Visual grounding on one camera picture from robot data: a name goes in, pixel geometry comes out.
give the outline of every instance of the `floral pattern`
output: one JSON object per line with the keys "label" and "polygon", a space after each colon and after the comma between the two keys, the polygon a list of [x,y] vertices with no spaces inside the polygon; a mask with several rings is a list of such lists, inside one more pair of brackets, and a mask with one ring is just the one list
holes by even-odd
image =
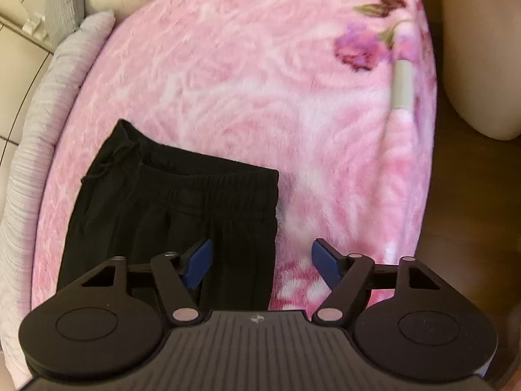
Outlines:
{"label": "floral pattern", "polygon": [[354,71],[373,70],[387,55],[380,37],[363,23],[349,25],[334,42],[334,55]]}
{"label": "floral pattern", "polygon": [[[389,15],[354,10],[375,3]],[[389,109],[400,58],[416,66],[411,111]],[[55,291],[80,178],[119,118],[163,144],[280,172],[270,308],[311,314],[328,293],[315,238],[377,263],[414,253],[435,108],[420,0],[155,0],[114,30],[56,147],[33,306]]]}
{"label": "floral pattern", "polygon": [[356,6],[354,10],[371,18],[386,18],[393,10],[406,7],[405,0],[380,0],[379,3]]}

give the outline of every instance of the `drawstring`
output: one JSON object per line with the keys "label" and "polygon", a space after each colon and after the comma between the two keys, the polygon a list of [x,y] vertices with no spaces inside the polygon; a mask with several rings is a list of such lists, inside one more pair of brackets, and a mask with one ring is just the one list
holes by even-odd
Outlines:
{"label": "drawstring", "polygon": [[99,167],[100,171],[97,173],[90,173],[90,174],[85,175],[81,179],[81,183],[83,183],[83,181],[89,180],[89,179],[102,178],[110,171],[110,168],[112,168],[113,166],[122,162],[137,146],[139,146],[139,142],[135,142],[135,141],[133,141],[131,143],[120,144],[113,151],[111,159],[105,163],[100,164],[100,167]]}

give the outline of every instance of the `logo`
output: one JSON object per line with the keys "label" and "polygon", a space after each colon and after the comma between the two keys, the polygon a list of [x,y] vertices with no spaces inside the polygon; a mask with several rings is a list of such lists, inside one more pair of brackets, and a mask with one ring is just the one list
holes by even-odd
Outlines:
{"label": "logo", "polygon": [[264,322],[264,316],[261,316],[260,314],[255,314],[252,317],[250,317],[249,320],[259,325],[259,323]]}

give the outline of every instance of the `wooden floor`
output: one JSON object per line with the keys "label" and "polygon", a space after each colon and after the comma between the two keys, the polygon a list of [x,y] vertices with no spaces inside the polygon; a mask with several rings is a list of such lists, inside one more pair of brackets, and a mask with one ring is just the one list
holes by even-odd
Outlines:
{"label": "wooden floor", "polygon": [[[439,56],[439,34],[433,40]],[[518,348],[521,325],[521,138],[500,142],[476,132],[451,107],[441,76],[438,83],[432,180],[416,255],[493,320],[501,371]]]}

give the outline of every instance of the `black circular pad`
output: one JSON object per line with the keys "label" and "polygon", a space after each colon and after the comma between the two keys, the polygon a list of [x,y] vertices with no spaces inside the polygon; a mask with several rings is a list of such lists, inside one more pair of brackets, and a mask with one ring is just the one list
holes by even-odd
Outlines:
{"label": "black circular pad", "polygon": [[403,316],[398,326],[405,337],[426,346],[443,346],[459,335],[458,322],[449,315],[428,310]]}
{"label": "black circular pad", "polygon": [[376,366],[399,377],[446,383],[488,366],[496,351],[491,322],[463,297],[413,290],[367,308],[354,338]]}
{"label": "black circular pad", "polygon": [[114,287],[63,289],[22,322],[28,365],[66,381],[104,379],[137,366],[158,346],[161,319]]}
{"label": "black circular pad", "polygon": [[71,310],[58,319],[56,328],[65,338],[91,341],[111,334],[118,325],[118,316],[106,309],[85,307]]}

